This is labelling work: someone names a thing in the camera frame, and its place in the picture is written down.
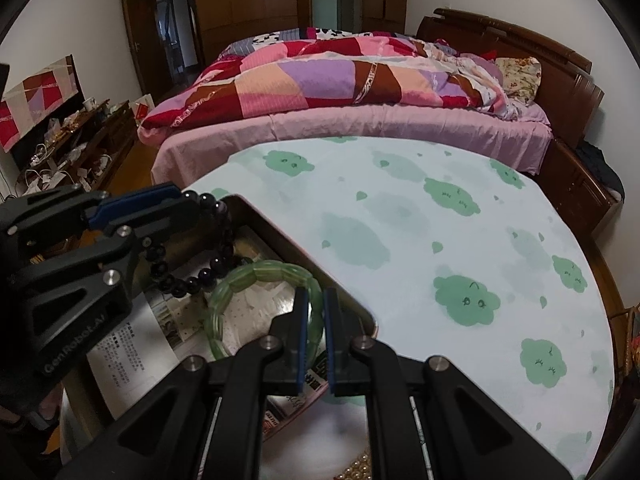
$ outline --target screw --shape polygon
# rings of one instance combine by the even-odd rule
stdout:
[[[109,269],[102,275],[102,280],[109,286],[117,285],[120,281],[120,273],[116,269]]]
[[[367,335],[359,335],[351,340],[353,347],[358,350],[369,350],[375,343],[376,340]]]
[[[204,359],[199,355],[190,355],[182,361],[182,368],[190,372],[197,372],[204,366]]]
[[[260,338],[260,346],[265,350],[273,350],[280,345],[280,340],[274,335],[266,335]]]
[[[118,227],[118,230],[116,231],[116,234],[118,236],[122,237],[122,238],[126,238],[132,232],[133,232],[133,229],[131,227],[129,227],[128,225],[123,225],[121,227]]]
[[[449,368],[449,360],[441,355],[434,355],[429,357],[429,367],[435,372],[443,372]]]

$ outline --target pink bed sheet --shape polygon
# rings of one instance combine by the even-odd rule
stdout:
[[[162,143],[151,173],[156,184],[172,181],[184,188],[225,164],[230,155],[263,142],[369,136],[439,142],[537,174],[553,135],[544,120],[524,119],[503,121],[474,110],[402,105],[299,110],[174,134]]]

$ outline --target wooden headboard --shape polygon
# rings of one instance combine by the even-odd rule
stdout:
[[[436,9],[437,17],[425,17],[416,37],[433,42],[447,40],[459,52],[498,57],[534,56],[542,64],[542,83],[536,102],[544,109],[553,133],[571,148],[584,131],[604,92],[593,84],[591,61],[568,47],[528,28],[462,10]]]

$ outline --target green jade bracelet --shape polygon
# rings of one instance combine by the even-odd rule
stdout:
[[[209,339],[214,359],[229,357],[222,343],[223,317],[233,294],[241,292],[255,282],[287,282],[293,287],[303,286],[309,293],[311,316],[306,331],[306,369],[313,364],[322,338],[322,290],[318,280],[303,267],[276,260],[261,260],[237,267],[221,280],[209,298],[209,315],[204,330]]]

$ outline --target colorful comforter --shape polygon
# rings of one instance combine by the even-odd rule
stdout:
[[[189,89],[146,117],[141,138],[154,130],[166,135],[277,112],[359,104],[472,108],[504,120],[518,116],[482,67],[433,43],[372,33],[288,40],[286,32],[229,46]]]

